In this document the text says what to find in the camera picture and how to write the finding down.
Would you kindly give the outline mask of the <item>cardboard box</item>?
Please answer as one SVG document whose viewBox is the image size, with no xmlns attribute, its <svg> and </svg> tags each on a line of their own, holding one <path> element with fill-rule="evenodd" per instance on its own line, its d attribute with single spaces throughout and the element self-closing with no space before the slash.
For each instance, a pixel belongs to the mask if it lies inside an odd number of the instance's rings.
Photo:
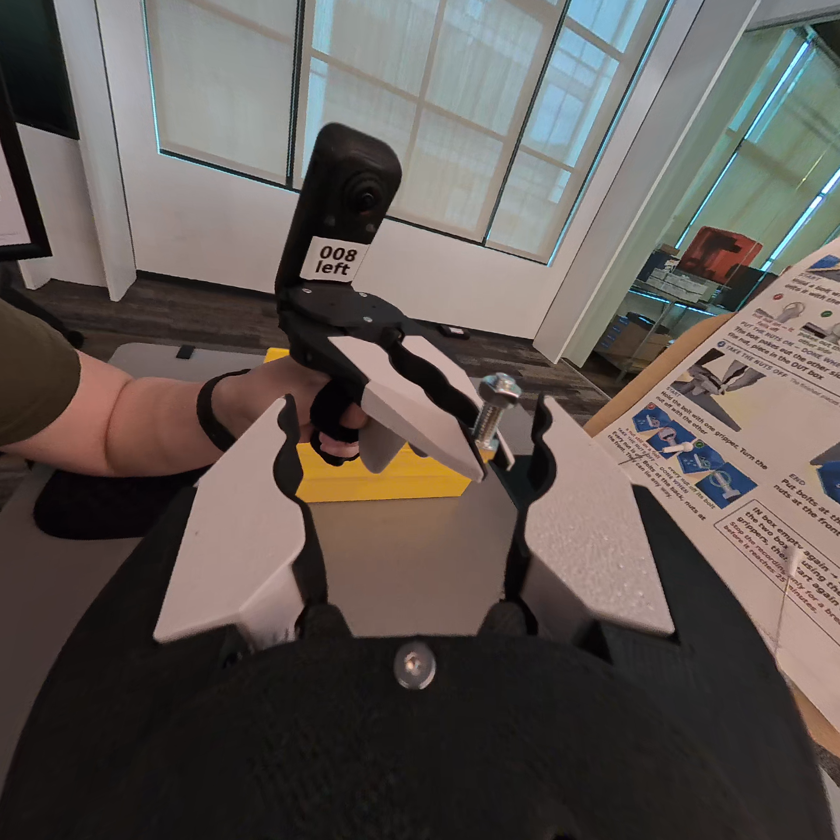
<svg viewBox="0 0 840 840">
<path fill-rule="evenodd" d="M 618 365 L 642 365 L 654 361 L 672 340 L 669 332 L 651 331 L 646 324 L 616 321 L 605 336 L 603 352 Z"/>
</svg>

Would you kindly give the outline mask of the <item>printed instruction sheet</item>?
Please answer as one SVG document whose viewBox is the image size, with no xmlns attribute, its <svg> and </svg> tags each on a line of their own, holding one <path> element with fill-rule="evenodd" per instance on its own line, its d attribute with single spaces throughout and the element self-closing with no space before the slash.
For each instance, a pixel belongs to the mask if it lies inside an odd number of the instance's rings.
<svg viewBox="0 0 840 840">
<path fill-rule="evenodd" d="M 838 729 L 839 247 L 771 282 L 594 438 Z"/>
</svg>

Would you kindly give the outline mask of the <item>silver hex bolt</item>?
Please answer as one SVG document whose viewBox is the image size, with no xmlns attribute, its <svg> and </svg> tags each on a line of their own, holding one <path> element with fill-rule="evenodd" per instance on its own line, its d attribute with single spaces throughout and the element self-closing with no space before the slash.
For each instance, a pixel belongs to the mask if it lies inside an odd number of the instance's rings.
<svg viewBox="0 0 840 840">
<path fill-rule="evenodd" d="M 512 375 L 497 372 L 480 380 L 477 394 L 481 405 L 471 436 L 480 456 L 489 462 L 499 452 L 507 451 L 501 435 L 501 419 L 519 404 L 522 389 Z"/>
</svg>

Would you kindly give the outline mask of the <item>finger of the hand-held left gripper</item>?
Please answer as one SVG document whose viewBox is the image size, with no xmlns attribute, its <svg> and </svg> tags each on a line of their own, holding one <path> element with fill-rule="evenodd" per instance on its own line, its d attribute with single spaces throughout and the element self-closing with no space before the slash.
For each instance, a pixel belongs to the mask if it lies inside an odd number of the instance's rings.
<svg viewBox="0 0 840 840">
<path fill-rule="evenodd" d="M 360 458 L 370 472 L 382 473 L 408 443 L 468 480 L 485 478 L 485 467 L 455 416 L 398 373 L 381 346 L 351 336 L 330 342 L 367 378 L 360 407 L 369 422 L 360 431 Z"/>
<path fill-rule="evenodd" d="M 465 428 L 476 424 L 482 401 L 473 381 L 427 337 L 387 330 L 385 351 L 395 371 L 417 385 L 432 405 Z"/>
</svg>

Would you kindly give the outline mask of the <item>yellow bin with black divider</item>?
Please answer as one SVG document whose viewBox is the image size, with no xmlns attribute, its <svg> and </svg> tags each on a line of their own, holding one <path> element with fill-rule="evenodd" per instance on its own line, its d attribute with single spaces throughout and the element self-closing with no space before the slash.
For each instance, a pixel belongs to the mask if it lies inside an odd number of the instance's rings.
<svg viewBox="0 0 840 840">
<path fill-rule="evenodd" d="M 298 495 L 306 502 L 377 501 L 459 497 L 470 479 L 429 455 L 421 457 L 405 443 L 381 473 L 371 472 L 361 457 L 341 466 L 330 466 L 312 444 L 299 444 L 303 470 Z"/>
</svg>

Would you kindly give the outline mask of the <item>olive shirt sleeve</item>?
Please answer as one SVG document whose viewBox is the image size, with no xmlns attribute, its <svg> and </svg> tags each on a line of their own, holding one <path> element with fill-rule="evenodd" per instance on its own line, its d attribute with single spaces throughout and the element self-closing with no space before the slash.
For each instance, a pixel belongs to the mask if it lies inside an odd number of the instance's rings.
<svg viewBox="0 0 840 840">
<path fill-rule="evenodd" d="M 77 393 L 77 351 L 47 323 L 1 302 L 1 446 L 25 441 L 63 414 Z"/>
</svg>

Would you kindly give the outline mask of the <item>red translucent box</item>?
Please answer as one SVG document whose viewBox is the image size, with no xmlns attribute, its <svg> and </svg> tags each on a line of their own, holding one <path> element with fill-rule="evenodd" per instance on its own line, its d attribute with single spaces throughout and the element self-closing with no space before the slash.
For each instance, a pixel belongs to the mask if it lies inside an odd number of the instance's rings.
<svg viewBox="0 0 840 840">
<path fill-rule="evenodd" d="M 750 267 L 762 247 L 746 235 L 704 226 L 680 257 L 676 269 L 725 286 Z"/>
</svg>

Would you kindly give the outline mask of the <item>black wristband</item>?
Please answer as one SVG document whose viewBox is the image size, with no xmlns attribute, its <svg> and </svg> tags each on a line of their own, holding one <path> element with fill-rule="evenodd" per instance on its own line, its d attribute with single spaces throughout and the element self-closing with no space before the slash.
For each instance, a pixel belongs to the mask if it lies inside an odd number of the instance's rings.
<svg viewBox="0 0 840 840">
<path fill-rule="evenodd" d="M 217 418 L 213 408 L 213 396 L 216 386 L 223 380 L 249 373 L 251 369 L 230 371 L 207 380 L 196 397 L 196 419 L 211 444 L 224 453 L 231 449 L 237 438 Z"/>
</svg>

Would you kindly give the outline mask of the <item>black chair leg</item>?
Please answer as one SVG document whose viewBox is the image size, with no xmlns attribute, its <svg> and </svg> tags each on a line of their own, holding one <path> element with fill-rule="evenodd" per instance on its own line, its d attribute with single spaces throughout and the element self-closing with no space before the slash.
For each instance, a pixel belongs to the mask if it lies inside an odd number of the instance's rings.
<svg viewBox="0 0 840 840">
<path fill-rule="evenodd" d="M 63 338 L 66 339 L 75 349 L 82 349 L 85 342 L 85 337 L 82 333 L 69 329 L 63 321 L 57 318 L 57 316 L 32 302 L 19 290 L 12 287 L 4 287 L 1 291 L 1 298 L 15 309 L 25 312 L 49 325 L 52 329 L 61 334 Z"/>
</svg>

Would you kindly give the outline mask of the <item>metal storage shelf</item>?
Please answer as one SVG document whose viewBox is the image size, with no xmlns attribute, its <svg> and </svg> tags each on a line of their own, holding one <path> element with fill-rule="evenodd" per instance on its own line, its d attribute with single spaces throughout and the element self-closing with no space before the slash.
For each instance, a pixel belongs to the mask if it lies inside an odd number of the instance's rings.
<svg viewBox="0 0 840 840">
<path fill-rule="evenodd" d="M 666 246 L 654 251 L 596 341 L 592 357 L 616 384 L 624 384 L 651 364 L 618 365 L 606 356 L 602 349 L 605 337 L 616 321 L 635 321 L 646 324 L 651 331 L 667 331 L 672 336 L 672 345 L 699 322 L 730 313 L 729 309 L 721 306 L 721 300 L 728 291 L 726 287 L 678 271 L 677 263 L 674 249 Z"/>
</svg>

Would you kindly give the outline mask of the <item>white framed glass door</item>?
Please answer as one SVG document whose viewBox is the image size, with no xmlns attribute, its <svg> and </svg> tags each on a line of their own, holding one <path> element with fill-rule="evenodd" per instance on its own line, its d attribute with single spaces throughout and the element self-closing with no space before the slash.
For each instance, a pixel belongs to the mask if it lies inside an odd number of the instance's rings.
<svg viewBox="0 0 840 840">
<path fill-rule="evenodd" d="M 389 216 L 548 265 L 674 2 L 95 2 L 139 266 L 212 184 L 298 191 L 344 123 L 402 166 Z"/>
</svg>

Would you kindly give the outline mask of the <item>black framed whiteboard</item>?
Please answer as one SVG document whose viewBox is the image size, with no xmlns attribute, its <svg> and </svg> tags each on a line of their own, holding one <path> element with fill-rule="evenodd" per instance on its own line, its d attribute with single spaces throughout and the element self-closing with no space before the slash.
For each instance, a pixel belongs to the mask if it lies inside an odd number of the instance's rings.
<svg viewBox="0 0 840 840">
<path fill-rule="evenodd" d="M 46 226 L 1 79 L 1 261 L 51 257 Z"/>
</svg>

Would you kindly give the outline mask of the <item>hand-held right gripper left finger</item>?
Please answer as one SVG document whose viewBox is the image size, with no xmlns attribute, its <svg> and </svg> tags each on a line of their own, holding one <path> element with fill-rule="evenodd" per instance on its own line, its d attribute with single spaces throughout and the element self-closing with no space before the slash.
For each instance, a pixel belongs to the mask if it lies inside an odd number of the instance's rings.
<svg viewBox="0 0 840 840">
<path fill-rule="evenodd" d="M 294 400 L 276 400 L 198 480 L 154 639 L 168 644 L 234 626 L 249 644 L 301 635 L 328 602 L 319 537 L 298 496 Z"/>
</svg>

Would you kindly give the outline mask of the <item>person's left forearm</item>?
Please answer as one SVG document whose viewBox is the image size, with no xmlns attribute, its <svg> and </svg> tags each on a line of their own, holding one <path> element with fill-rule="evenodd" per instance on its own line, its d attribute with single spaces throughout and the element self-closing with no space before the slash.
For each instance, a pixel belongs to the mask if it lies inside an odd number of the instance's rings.
<svg viewBox="0 0 840 840">
<path fill-rule="evenodd" d="M 144 377 L 77 352 L 80 383 L 36 435 L 2 452 L 89 476 L 168 476 L 210 466 L 222 451 L 196 414 L 201 383 Z"/>
</svg>

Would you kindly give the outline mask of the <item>dark wall panel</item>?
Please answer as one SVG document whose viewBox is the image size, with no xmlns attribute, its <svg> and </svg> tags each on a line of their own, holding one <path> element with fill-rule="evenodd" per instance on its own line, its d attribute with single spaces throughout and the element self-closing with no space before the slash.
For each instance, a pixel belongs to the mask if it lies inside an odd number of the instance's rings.
<svg viewBox="0 0 840 840">
<path fill-rule="evenodd" d="M 17 123 L 79 139 L 54 2 L 1 2 L 1 66 Z"/>
</svg>

